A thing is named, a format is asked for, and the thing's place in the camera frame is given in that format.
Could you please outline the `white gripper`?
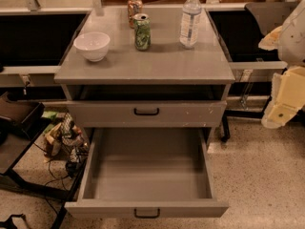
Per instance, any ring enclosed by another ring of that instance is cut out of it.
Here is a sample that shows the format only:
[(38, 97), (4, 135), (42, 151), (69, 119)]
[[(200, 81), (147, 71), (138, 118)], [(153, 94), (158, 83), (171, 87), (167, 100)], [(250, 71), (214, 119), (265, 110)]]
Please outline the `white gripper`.
[[(276, 50), (282, 27), (279, 26), (264, 36), (258, 47), (265, 51)], [(272, 80), (272, 104), (261, 119), (268, 129), (285, 126), (305, 105), (305, 68), (292, 66), (283, 74), (275, 73)]]

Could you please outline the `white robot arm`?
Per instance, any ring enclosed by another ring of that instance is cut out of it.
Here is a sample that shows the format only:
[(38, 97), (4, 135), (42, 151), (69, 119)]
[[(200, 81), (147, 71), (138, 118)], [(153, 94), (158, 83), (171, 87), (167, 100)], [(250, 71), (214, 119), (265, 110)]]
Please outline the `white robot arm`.
[(305, 0), (302, 0), (282, 26), (268, 33), (258, 43), (263, 50), (278, 51), (278, 58), (287, 63), (283, 74), (272, 79), (271, 101), (261, 124), (276, 129), (284, 126), (305, 106)]

